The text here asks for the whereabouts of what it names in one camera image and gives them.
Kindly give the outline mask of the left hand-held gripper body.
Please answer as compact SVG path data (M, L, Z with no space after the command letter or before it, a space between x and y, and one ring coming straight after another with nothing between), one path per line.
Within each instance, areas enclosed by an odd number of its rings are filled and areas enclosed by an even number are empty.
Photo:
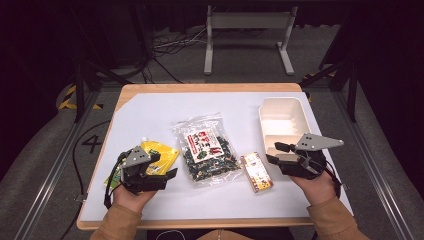
M167 182L160 182L159 175L146 173L150 162L149 153L141 146L132 149L121 166L121 183L131 193L158 191L166 188Z

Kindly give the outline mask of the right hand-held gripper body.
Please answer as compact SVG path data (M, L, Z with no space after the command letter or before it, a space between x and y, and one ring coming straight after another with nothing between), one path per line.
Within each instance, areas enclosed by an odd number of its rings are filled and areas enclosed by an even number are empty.
M327 168L323 150L343 146L344 141L305 133L294 145L296 150L292 153L297 156L297 159L288 161L289 165L279 166L280 170L283 175L311 180L320 176Z

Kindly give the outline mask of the yellow spout pouch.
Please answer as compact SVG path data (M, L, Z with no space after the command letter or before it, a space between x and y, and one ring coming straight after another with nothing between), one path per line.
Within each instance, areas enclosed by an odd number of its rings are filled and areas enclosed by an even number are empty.
M147 153L149 153L151 150L155 150L161 154L161 158L158 162L151 163L149 165L146 171L146 173L149 175L164 175L167 171L172 170L171 166L179 155L178 150L157 141L143 140L142 143L137 146L141 146ZM119 184L122 185L121 166L132 149L122 152L118 156L117 163L113 167L113 172L104 181L104 184L108 189L113 190Z

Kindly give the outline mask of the white plastic container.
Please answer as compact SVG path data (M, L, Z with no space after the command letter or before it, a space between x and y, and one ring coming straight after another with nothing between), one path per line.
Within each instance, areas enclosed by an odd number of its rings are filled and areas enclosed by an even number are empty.
M274 143L296 144L310 131L303 105L298 98L266 98L259 108L259 119L265 153L279 160L295 161L296 155L277 150Z

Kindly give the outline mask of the clear bag of dark snacks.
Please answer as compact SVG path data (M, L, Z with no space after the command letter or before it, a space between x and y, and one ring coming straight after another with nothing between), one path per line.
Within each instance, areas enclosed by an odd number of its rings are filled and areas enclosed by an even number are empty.
M226 134L220 113L178 122L173 133L188 177L196 187L231 182L242 174L241 162Z

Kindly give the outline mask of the person's right hand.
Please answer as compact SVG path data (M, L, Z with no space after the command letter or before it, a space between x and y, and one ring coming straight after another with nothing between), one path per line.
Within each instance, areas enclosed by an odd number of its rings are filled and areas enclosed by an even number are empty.
M291 176L290 179L301 188L311 205L324 203L336 196L334 182L328 173L323 173L313 180L294 176Z

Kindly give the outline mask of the person's left hand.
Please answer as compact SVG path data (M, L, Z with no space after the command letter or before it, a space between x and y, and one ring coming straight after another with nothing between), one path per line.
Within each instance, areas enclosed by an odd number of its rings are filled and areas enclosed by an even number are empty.
M145 205L156 195L156 191L142 192L135 195L125 187L119 186L113 192L113 202L133 212L141 213Z

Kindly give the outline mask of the small red and yellow box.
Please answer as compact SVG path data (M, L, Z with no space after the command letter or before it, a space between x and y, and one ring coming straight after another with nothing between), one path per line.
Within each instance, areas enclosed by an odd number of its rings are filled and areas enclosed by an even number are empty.
M254 193L271 189L274 184L257 152L241 156L245 173Z

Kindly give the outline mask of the white table mat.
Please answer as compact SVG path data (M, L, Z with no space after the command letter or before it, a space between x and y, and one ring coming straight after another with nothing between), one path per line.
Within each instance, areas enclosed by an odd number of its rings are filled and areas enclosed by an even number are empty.
M220 113L227 136L238 156L257 152L266 157L259 108L266 98L298 98L310 133L319 131L302 92L139 93L114 113L102 156L96 166L89 193L78 219L80 228L96 226L106 213L105 185L120 153L142 138L176 146L175 124L192 117ZM308 225L308 202L302 191L277 166L266 169L274 186L254 193L246 175L217 186L196 187L183 160L174 164L177 176L158 192L143 211L147 228L194 227L200 223L229 222L254 225L261 221L285 225Z

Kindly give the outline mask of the person's torso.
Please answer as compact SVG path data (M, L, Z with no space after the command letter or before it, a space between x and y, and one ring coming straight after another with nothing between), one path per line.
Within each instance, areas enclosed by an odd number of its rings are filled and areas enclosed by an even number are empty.
M212 230L202 236L200 236L197 240L252 240L246 236L235 233L233 231L217 229Z

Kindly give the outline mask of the black metal stand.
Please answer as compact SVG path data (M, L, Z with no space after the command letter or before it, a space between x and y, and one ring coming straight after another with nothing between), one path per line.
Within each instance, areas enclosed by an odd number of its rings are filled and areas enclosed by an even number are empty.
M334 77L329 83L331 91L340 92L345 84L348 84L347 114L350 120L355 123L355 105L357 93L357 70L355 63L357 60L357 50L355 49L356 23L359 20L358 6L352 6L345 17L340 29L334 37L323 60L319 65L320 71L305 76L299 83L301 87L307 87L312 83L324 78L330 73Z
M77 114L75 121L80 122L86 110L88 109L84 96L85 87L88 87L90 91L99 92L102 86L100 78L96 75L97 72L104 74L112 81L121 85L129 84L130 81L113 73L111 70L102 66L100 63L96 63L89 58L85 45L86 37L84 36L83 27L81 26L75 11L71 7L69 7L69 12L71 23L73 24L73 30L69 31L69 39L75 46L75 49L72 50L72 53L74 54L73 60L75 66L75 84L77 92Z

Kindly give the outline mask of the yellow and black hazard tape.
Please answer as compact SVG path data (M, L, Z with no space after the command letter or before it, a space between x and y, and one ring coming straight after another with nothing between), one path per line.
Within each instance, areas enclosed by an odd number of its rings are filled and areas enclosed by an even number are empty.
M72 84L65 93L62 102L59 104L59 109L76 109L77 104L71 102L73 94L76 92L76 85Z

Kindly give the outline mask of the aluminium floor rail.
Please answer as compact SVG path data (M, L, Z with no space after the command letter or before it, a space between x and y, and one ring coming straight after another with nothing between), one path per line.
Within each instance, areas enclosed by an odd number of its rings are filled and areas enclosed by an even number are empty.
M355 140L355 143L360 149L363 165L371 179L371 182L376 190L376 193L383 205L383 208L396 232L399 240L416 240L414 234L409 228L400 208L394 198L393 191L381 171L376 165L375 159L367 146L365 139L356 122L353 122L348 111L347 102L344 100L340 92L333 92L332 96L339 107L342 115L347 122L350 132Z
M84 110L82 115L79 117L77 122L73 122L71 129L63 143L58 155L52 163L45 180L40 185L37 195L32 202L31 208L29 209L26 217L22 221L22 224L17 231L14 240L29 240L35 225L41 217L55 187L56 184L67 164L67 158L71 154L71 148L76 143L77 137L81 132L83 124L85 123L92 106L100 94L99 91L89 92L86 100L83 102Z

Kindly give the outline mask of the grey metal stand frame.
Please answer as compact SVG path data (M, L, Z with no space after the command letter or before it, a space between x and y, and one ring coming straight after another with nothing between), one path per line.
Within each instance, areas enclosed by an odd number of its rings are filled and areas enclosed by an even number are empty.
M211 5L207 8L206 52L204 74L212 74L213 30L214 29L283 29L284 35L276 43L286 74L294 74L294 68L287 52L288 42L294 27L298 7L283 12L215 12Z

